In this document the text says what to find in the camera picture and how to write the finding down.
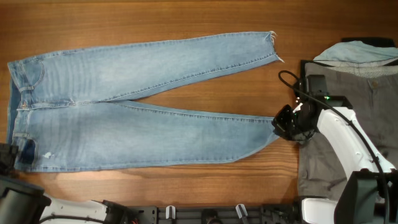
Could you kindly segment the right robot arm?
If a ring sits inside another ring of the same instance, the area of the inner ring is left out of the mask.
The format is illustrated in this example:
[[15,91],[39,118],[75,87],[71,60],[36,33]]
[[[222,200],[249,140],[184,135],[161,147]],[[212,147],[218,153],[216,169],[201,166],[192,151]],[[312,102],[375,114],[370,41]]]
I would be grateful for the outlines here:
[[324,75],[297,77],[288,87],[296,93],[297,106],[285,105],[278,112],[272,121],[274,132],[295,142],[305,142],[315,133],[324,135],[348,179],[338,200],[298,199],[296,221],[397,223],[397,169],[366,135],[348,99],[330,95]]

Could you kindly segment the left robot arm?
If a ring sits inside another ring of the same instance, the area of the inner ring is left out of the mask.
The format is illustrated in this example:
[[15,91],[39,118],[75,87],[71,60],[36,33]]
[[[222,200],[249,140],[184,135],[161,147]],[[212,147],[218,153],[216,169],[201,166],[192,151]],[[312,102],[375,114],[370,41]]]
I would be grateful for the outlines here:
[[109,201],[72,202],[11,178],[18,147],[1,144],[1,223],[137,223],[131,209]]

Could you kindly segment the light blue denim jeans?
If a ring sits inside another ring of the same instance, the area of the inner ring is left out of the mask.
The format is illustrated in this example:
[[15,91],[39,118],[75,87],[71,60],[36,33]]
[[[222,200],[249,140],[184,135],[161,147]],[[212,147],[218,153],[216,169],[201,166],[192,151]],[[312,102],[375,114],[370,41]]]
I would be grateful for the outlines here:
[[271,118],[142,98],[278,61],[275,33],[62,50],[8,63],[7,143],[24,172],[222,164],[275,141]]

